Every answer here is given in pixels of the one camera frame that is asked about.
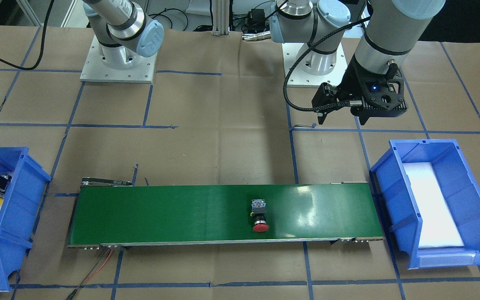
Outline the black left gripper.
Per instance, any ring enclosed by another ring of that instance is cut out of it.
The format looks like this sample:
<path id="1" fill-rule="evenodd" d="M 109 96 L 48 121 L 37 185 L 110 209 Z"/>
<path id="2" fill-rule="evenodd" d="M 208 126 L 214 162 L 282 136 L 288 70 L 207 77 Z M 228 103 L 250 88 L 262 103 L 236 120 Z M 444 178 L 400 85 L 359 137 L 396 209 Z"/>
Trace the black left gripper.
<path id="1" fill-rule="evenodd" d="M 400 68 L 394 60 L 384 66 L 386 71 L 373 73 L 353 57 L 338 86 L 322 83 L 312 99 L 318 124 L 323 125 L 328 113 L 344 107 L 350 108 L 361 126 L 372 117 L 395 118 L 407 112 Z"/>

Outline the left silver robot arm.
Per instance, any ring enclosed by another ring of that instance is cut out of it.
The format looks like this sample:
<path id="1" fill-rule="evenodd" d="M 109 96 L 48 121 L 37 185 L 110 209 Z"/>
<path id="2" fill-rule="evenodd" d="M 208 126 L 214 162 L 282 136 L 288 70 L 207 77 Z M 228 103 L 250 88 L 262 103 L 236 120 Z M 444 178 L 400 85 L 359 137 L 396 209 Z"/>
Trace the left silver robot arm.
<path id="1" fill-rule="evenodd" d="M 400 67 L 443 0 L 373 0 L 366 18 L 351 21 L 349 8 L 338 0 L 277 0 L 269 16 L 272 41 L 301 43 L 295 62 L 285 72 L 283 96 L 294 110 L 313 112 L 320 125 L 330 112 L 350 108 L 362 125 L 369 118 L 395 118 L 408 110 Z M 288 83 L 297 68 L 312 75 L 330 72 L 344 32 L 366 28 L 340 84 L 321 83 L 311 107 L 293 104 Z"/>

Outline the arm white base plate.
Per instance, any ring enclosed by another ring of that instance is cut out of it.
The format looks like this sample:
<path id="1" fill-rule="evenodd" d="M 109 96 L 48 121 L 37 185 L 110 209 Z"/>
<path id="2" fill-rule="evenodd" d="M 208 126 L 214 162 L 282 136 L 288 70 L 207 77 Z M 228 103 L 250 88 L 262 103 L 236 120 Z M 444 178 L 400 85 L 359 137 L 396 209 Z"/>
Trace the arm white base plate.
<path id="1" fill-rule="evenodd" d="M 300 42 L 282 44 L 282 60 L 285 75 L 288 74 L 297 57 L 305 49 L 304 44 Z M 331 55 L 323 56 L 311 52 L 295 68 L 288 81 L 288 86 L 293 88 L 317 88 L 322 83 L 337 86 L 341 83 L 347 66 L 342 44 L 339 44 L 337 51 Z"/>
<path id="2" fill-rule="evenodd" d="M 80 80 L 95 83 L 152 84 L 158 55 L 141 57 L 124 46 L 106 47 L 94 36 Z"/>

